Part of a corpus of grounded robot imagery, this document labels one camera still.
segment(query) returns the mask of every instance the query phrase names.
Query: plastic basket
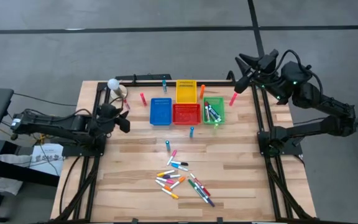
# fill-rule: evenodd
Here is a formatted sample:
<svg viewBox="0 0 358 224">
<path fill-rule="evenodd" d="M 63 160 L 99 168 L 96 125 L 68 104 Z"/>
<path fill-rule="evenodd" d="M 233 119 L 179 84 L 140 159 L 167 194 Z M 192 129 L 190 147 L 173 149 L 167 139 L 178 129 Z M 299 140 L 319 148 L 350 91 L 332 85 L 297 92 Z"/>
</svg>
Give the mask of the plastic basket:
<svg viewBox="0 0 358 224">
<path fill-rule="evenodd" d="M 221 117 L 221 121 L 215 122 L 213 119 L 210 119 L 210 121 L 207 121 L 207 116 L 205 114 L 205 102 L 208 102 L 209 105 L 211 105 L 212 109 L 215 110 L 215 112 L 218 113 Z M 203 102 L 203 122 L 204 124 L 224 124 L 224 101 L 223 97 L 204 97 Z"/>
<path fill-rule="evenodd" d="M 150 124 L 170 125 L 172 123 L 172 99 L 152 98 L 150 106 Z"/>
<path fill-rule="evenodd" d="M 173 105 L 173 123 L 177 125 L 200 124 L 201 113 L 199 104 L 175 103 Z"/>
<path fill-rule="evenodd" d="M 197 103 L 196 80 L 177 80 L 177 103 Z"/>
</svg>

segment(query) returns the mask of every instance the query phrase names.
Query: blue marker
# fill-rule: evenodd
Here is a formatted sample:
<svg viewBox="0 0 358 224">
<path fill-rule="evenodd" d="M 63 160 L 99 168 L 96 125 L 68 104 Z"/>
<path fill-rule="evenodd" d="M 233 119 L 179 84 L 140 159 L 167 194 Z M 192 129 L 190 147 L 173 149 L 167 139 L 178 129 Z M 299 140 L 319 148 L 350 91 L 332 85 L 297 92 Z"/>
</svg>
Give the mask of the blue marker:
<svg viewBox="0 0 358 224">
<path fill-rule="evenodd" d="M 165 80 L 162 80 L 162 89 L 164 90 L 164 93 L 167 93 L 167 82 Z"/>
<path fill-rule="evenodd" d="M 193 133 L 194 133 L 194 127 L 190 128 L 190 138 L 193 138 Z"/>
<path fill-rule="evenodd" d="M 165 144 L 167 145 L 167 151 L 171 151 L 171 146 L 169 145 L 169 141 L 165 141 Z"/>
<path fill-rule="evenodd" d="M 184 168 L 184 167 L 181 167 L 181 166 L 179 166 L 178 164 L 173 164 L 173 163 L 171 163 L 171 166 L 174 167 L 174 168 L 177 168 L 177 169 L 181 169 L 181 170 L 183 170 L 183 171 L 189 171 L 188 169 L 186 169 L 186 168 Z"/>
</svg>

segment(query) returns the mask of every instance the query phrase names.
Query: marker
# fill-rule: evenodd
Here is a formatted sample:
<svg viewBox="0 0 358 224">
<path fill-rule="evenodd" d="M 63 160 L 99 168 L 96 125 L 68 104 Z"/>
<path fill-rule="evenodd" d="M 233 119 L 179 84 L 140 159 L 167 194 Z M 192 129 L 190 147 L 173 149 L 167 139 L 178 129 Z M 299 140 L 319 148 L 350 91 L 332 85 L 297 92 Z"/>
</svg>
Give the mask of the marker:
<svg viewBox="0 0 358 224">
<path fill-rule="evenodd" d="M 220 115 L 218 115 L 218 113 L 212 108 L 212 106 L 207 101 L 205 101 L 204 105 L 208 106 L 209 112 L 211 112 L 211 114 L 216 118 L 217 121 L 219 122 L 222 121 Z"/>
<path fill-rule="evenodd" d="M 178 164 L 171 164 L 171 166 L 173 166 L 174 168 L 178 168 L 178 169 L 181 169 L 183 171 L 189 171 L 188 169 L 184 168 L 184 167 L 181 167 L 179 166 Z"/>
<path fill-rule="evenodd" d="M 167 82 L 165 80 L 162 80 L 162 89 L 164 93 L 167 93 Z"/>
<path fill-rule="evenodd" d="M 176 187 L 178 184 L 182 183 L 186 178 L 185 177 L 180 177 L 178 181 L 176 181 L 172 186 L 171 189 L 173 189 L 174 187 Z"/>
<path fill-rule="evenodd" d="M 237 97 L 237 93 L 234 92 L 233 97 L 232 97 L 231 100 L 230 100 L 229 106 L 232 106 L 232 105 L 233 105 L 234 100 L 236 99 L 236 97 Z"/>
<path fill-rule="evenodd" d="M 165 188 L 166 190 L 169 190 L 169 191 L 172 190 L 170 187 L 168 187 L 168 186 L 166 186 L 165 184 L 159 182 L 158 180 L 155 180 L 155 182 L 158 183 L 159 185 L 161 185 L 161 186 L 162 186 L 163 188 Z"/>
<path fill-rule="evenodd" d="M 171 161 L 171 163 L 173 163 L 173 164 L 178 164 L 178 165 L 183 165 L 183 166 L 188 166 L 188 165 L 189 165 L 187 162 Z"/>
<path fill-rule="evenodd" d="M 180 177 L 180 174 L 175 174 L 175 175 L 163 175 L 162 178 L 164 179 L 170 179 L 170 178 L 176 178 L 176 177 Z"/>
<path fill-rule="evenodd" d="M 127 99 L 124 99 L 124 104 L 125 104 L 125 107 L 127 108 L 127 110 L 130 110 L 131 107 L 129 107 L 129 104 L 127 102 Z"/>
<path fill-rule="evenodd" d="M 190 180 L 187 180 L 190 185 L 196 190 L 196 192 L 198 193 L 198 195 L 205 201 L 205 203 L 208 203 L 208 201 L 205 199 L 205 197 L 199 192 L 199 189 L 196 187 L 196 185 Z"/>
<path fill-rule="evenodd" d="M 171 173 L 173 173 L 174 171 L 175 171 L 175 170 L 168 170 L 168 171 L 159 173 L 159 174 L 157 174 L 157 177 L 162 177 L 162 176 L 165 175 L 165 174 L 171 174 Z"/>
<path fill-rule="evenodd" d="M 178 198 L 179 198 L 179 197 L 178 197 L 177 195 L 175 195 L 174 193 L 171 193 L 171 192 L 169 192 L 169 191 L 167 191 L 167 190 L 165 190 L 165 189 L 161 189 L 161 190 L 164 191 L 165 193 L 171 195 L 171 197 L 174 198 L 174 199 L 178 199 Z"/>
<path fill-rule="evenodd" d="M 142 98 L 143 105 L 144 105 L 144 106 L 147 106 L 147 102 L 146 102 L 146 99 L 144 98 L 144 94 L 143 94 L 143 93 L 140 93 L 140 97 Z"/>
<path fill-rule="evenodd" d="M 208 113 L 209 113 L 210 119 L 213 119 L 213 121 L 218 122 L 217 119 L 215 118 L 215 116 L 210 111 L 208 111 Z"/>
<path fill-rule="evenodd" d="M 177 151 L 174 150 L 172 153 L 172 156 L 169 158 L 168 162 L 167 162 L 167 166 L 169 165 L 169 163 L 171 163 L 172 159 L 175 157 L 175 155 L 177 154 Z"/>
<path fill-rule="evenodd" d="M 193 133 L 194 133 L 194 127 L 190 128 L 190 138 L 193 138 Z"/>
<path fill-rule="evenodd" d="M 209 120 L 209 112 L 208 112 L 208 106 L 205 106 L 205 115 L 206 115 L 206 120 L 208 121 L 208 122 L 210 122 L 210 120 Z"/>
<path fill-rule="evenodd" d="M 161 177 L 157 177 L 157 180 L 164 181 L 164 182 L 166 182 L 168 184 L 173 184 L 174 183 L 172 180 L 167 180 L 167 179 L 164 179 L 164 178 L 161 178 Z"/>
<path fill-rule="evenodd" d="M 203 186 L 203 184 L 196 178 L 196 176 L 194 176 L 193 174 L 190 174 L 191 177 L 194 179 L 195 182 L 197 182 L 197 184 L 204 190 L 204 192 L 208 195 L 211 196 L 211 194 L 206 190 L 206 188 Z"/>
<path fill-rule="evenodd" d="M 171 151 L 171 146 L 169 145 L 169 141 L 165 141 L 165 145 L 167 146 L 167 151 Z"/>
<path fill-rule="evenodd" d="M 205 199 L 209 202 L 209 204 L 211 204 L 212 207 L 215 207 L 215 204 L 211 201 L 211 199 L 206 195 L 205 192 L 203 192 L 203 190 L 201 189 L 201 187 L 194 182 L 194 184 L 196 185 L 196 187 L 200 190 L 201 194 L 203 194 L 203 196 L 205 197 Z"/>
<path fill-rule="evenodd" d="M 200 99 L 202 99 L 204 96 L 204 90 L 205 90 L 205 85 L 201 85 Z"/>
</svg>

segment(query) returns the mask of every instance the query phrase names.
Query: pink marker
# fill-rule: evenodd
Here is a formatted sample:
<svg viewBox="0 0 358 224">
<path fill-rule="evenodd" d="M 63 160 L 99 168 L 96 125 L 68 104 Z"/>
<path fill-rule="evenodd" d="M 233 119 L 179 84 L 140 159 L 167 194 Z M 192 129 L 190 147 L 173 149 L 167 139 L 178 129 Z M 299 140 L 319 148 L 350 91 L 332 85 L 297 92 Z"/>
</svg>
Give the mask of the pink marker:
<svg viewBox="0 0 358 224">
<path fill-rule="evenodd" d="M 234 100 L 236 99 L 236 97 L 237 97 L 237 93 L 234 92 L 233 97 L 232 97 L 231 100 L 230 100 L 229 106 L 232 106 L 232 105 L 233 105 Z"/>
<path fill-rule="evenodd" d="M 169 165 L 169 163 L 171 163 L 172 159 L 175 157 L 175 155 L 177 154 L 177 151 L 174 150 L 172 153 L 172 156 L 169 158 L 168 162 L 167 162 L 167 166 Z"/>
<path fill-rule="evenodd" d="M 124 100 L 124 104 L 125 104 L 125 106 L 126 106 L 126 108 L 127 108 L 128 110 L 131 109 L 131 107 L 129 107 L 129 104 L 128 104 L 128 102 L 127 102 L 127 99 Z"/>
<path fill-rule="evenodd" d="M 167 180 L 167 179 L 164 179 L 164 178 L 161 178 L 161 177 L 157 177 L 157 180 L 164 181 L 164 182 L 166 182 L 168 184 L 173 184 L 174 183 L 173 180 Z"/>
<path fill-rule="evenodd" d="M 146 102 L 146 99 L 144 98 L 144 94 L 143 94 L 143 93 L 140 93 L 140 97 L 142 98 L 143 105 L 144 105 L 144 106 L 147 106 L 147 102 Z"/>
</svg>

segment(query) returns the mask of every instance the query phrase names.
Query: concrete floor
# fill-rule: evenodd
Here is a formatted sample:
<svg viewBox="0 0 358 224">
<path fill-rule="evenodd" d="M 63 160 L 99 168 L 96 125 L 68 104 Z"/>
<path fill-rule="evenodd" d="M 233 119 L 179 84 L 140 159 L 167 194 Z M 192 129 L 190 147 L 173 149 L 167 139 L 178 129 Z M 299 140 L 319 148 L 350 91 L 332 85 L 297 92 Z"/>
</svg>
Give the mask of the concrete floor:
<svg viewBox="0 0 358 224">
<path fill-rule="evenodd" d="M 358 25 L 358 1 L 258 0 L 255 10 L 260 26 Z M 240 0 L 0 0 L 0 29 L 251 24 L 247 1 Z M 324 94 L 354 104 L 358 114 L 358 30 L 262 31 L 261 36 L 266 52 L 298 52 L 319 75 Z M 238 53 L 257 55 L 252 31 L 0 34 L 0 87 L 76 103 L 83 80 L 133 73 L 222 79 L 228 70 L 239 77 Z M 9 111 L 24 108 L 58 115 L 74 110 L 14 96 Z M 323 115 L 290 108 L 294 122 Z M 358 223 L 358 130 L 348 138 L 309 137 L 302 147 L 318 216 Z M 54 193 L 55 188 L 26 184 L 17 197 L 4 201 L 0 214 L 10 215 L 11 223 L 47 220 Z"/>
</svg>

